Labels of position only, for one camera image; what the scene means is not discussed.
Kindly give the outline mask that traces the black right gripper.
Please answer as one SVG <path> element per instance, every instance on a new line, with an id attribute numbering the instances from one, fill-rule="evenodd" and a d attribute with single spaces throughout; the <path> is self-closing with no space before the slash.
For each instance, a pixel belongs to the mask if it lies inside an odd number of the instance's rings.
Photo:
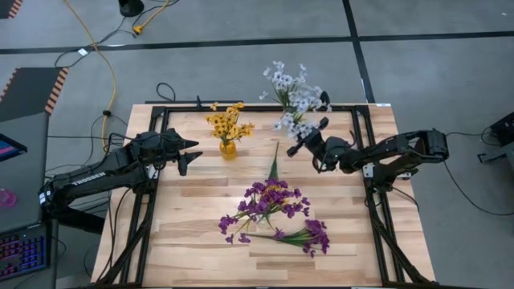
<path id="1" fill-rule="evenodd" d="M 323 117 L 319 125 L 314 127 L 308 134 L 297 134 L 295 136 L 296 144 L 287 150 L 289 157 L 294 157 L 301 148 L 306 148 L 318 161 L 324 161 L 328 157 L 336 157 L 341 153 L 341 139 L 331 136 L 324 140 L 321 131 L 328 126 L 329 120 Z"/>

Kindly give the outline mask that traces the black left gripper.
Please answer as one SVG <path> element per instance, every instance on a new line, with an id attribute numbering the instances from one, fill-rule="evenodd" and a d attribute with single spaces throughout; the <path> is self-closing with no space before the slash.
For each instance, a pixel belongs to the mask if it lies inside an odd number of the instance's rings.
<path id="1" fill-rule="evenodd" d="M 203 152 L 181 153 L 181 151 L 197 146 L 199 143 L 195 140 L 183 139 L 174 128 L 168 128 L 161 135 L 161 138 L 164 141 L 166 159 L 168 161 L 176 161 L 179 174 L 185 176 L 187 173 L 187 163 L 200 157 Z"/>

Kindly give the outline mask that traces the purple artificial flower bunch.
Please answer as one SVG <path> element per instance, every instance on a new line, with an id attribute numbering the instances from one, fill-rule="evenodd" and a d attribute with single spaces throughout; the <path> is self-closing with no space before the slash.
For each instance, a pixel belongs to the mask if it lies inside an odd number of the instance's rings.
<path id="1" fill-rule="evenodd" d="M 290 197 L 282 201 L 280 210 L 288 218 L 293 218 L 297 214 L 309 216 L 311 202 L 298 189 L 295 189 Z"/>
<path id="2" fill-rule="evenodd" d="M 305 254 L 314 258 L 317 253 L 328 253 L 330 239 L 327 233 L 327 226 L 324 222 L 316 219 L 304 221 L 304 227 L 295 233 L 286 234 L 281 229 L 276 228 L 273 235 L 248 234 L 253 238 L 269 239 L 276 242 L 285 243 L 299 247 Z"/>
<path id="3" fill-rule="evenodd" d="M 227 231 L 231 225 L 237 224 L 242 218 L 245 218 L 245 222 L 236 233 L 248 227 L 252 222 L 268 221 L 272 214 L 282 211 L 288 197 L 287 189 L 286 181 L 268 179 L 263 182 L 254 182 L 245 191 L 243 200 L 238 205 L 237 213 L 232 216 L 227 214 L 220 218 L 218 228 L 221 234 L 226 235 L 226 242 L 234 243 L 235 235 L 228 235 Z"/>

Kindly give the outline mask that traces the yellow glass vase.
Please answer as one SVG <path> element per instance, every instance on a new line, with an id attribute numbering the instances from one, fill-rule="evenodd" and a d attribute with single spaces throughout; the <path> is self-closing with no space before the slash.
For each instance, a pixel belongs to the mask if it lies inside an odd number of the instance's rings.
<path id="1" fill-rule="evenodd" d="M 222 158 L 226 161 L 234 160 L 237 157 L 237 148 L 233 140 L 221 140 L 219 151 Z"/>

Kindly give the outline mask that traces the tall clear glass vase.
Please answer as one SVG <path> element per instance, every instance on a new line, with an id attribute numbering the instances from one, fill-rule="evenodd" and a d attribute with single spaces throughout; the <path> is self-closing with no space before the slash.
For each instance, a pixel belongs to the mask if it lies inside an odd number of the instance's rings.
<path id="1" fill-rule="evenodd" d="M 273 226 L 271 224 L 271 219 L 270 219 L 270 210 L 265 210 L 261 213 L 257 213 L 255 216 L 256 216 L 256 225 L 263 229 L 263 230 L 272 230 L 273 229 Z"/>

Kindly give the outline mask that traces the black floor tape strip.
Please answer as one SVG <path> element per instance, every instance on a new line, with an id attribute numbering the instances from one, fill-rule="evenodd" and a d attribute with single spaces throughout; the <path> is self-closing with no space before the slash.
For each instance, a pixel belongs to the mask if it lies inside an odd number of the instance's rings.
<path id="1" fill-rule="evenodd" d="M 357 33 L 357 26 L 353 16 L 353 10 L 349 0 L 342 0 L 342 3 L 345 8 L 345 15 L 349 26 L 350 38 L 353 45 L 353 50 L 356 57 L 357 67 L 359 75 L 361 77 L 361 83 L 365 93 L 365 98 L 368 103 L 374 104 L 376 100 L 373 94 L 373 89 L 371 86 L 369 73 L 365 62 L 365 57 L 361 48 L 361 42 L 359 39 L 359 35 Z"/>
<path id="2" fill-rule="evenodd" d="M 297 37 L 277 39 L 236 39 L 212 40 L 177 43 L 144 43 L 99 46 L 100 51 L 135 51 L 159 50 L 202 47 L 245 47 L 286 44 L 321 44 L 321 43 L 352 43 L 352 42 L 388 42 L 410 40 L 439 40 L 439 39 L 488 39 L 514 37 L 514 31 L 466 32 L 445 34 L 417 35 L 364 35 L 364 36 L 330 36 L 330 37 Z"/>

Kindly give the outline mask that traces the black round stand base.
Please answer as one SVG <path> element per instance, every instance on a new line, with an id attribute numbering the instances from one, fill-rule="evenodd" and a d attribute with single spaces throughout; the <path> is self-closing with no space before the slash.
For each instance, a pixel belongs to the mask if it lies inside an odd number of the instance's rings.
<path id="1" fill-rule="evenodd" d="M 142 0 L 118 0 L 120 14 L 124 17 L 135 17 L 142 13 L 145 4 Z"/>

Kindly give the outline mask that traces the grey desk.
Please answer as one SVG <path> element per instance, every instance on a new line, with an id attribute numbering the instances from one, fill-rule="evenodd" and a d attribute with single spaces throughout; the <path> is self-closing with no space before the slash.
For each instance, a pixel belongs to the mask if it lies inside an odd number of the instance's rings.
<path id="1" fill-rule="evenodd" d="M 1 134 L 27 147 L 26 153 L 0 162 L 0 234 L 38 224 L 51 231 L 38 197 L 46 168 L 47 126 L 45 112 L 0 122 Z M 0 289 L 15 289 L 47 268 L 2 281 Z"/>

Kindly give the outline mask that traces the large black orange-striped mat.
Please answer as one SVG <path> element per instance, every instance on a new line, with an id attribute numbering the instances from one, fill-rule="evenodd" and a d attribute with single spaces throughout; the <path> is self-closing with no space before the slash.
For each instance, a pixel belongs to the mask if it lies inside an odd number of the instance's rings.
<path id="1" fill-rule="evenodd" d="M 0 94 L 0 122 L 45 112 L 51 115 L 68 67 L 16 68 Z"/>

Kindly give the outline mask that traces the small black screen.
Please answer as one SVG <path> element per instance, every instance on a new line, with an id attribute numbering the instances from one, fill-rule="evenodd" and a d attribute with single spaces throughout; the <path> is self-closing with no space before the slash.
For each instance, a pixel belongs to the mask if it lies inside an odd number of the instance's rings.
<path id="1" fill-rule="evenodd" d="M 0 162 L 20 156 L 27 152 L 27 147 L 16 140 L 0 133 Z"/>

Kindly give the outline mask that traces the black equipment box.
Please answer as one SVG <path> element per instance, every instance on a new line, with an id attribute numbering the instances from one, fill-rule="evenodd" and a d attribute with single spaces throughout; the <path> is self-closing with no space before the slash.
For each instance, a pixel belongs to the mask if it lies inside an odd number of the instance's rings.
<path id="1" fill-rule="evenodd" d="M 490 129 L 491 135 L 498 140 L 500 146 L 514 142 L 514 112 L 496 121 Z"/>

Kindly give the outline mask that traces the black backlit keyboard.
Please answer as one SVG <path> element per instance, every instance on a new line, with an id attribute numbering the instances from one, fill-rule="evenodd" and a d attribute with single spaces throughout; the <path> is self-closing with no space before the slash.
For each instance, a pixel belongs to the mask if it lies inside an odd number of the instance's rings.
<path id="1" fill-rule="evenodd" d="M 51 231 L 43 224 L 0 234 L 0 282 L 50 264 Z"/>

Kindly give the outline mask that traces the small black orange-striped mat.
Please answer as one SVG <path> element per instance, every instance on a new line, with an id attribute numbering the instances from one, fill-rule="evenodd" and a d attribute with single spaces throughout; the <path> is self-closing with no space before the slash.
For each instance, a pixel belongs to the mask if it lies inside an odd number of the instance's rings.
<path id="1" fill-rule="evenodd" d="M 0 0 L 0 19 L 15 18 L 22 4 L 23 0 Z"/>

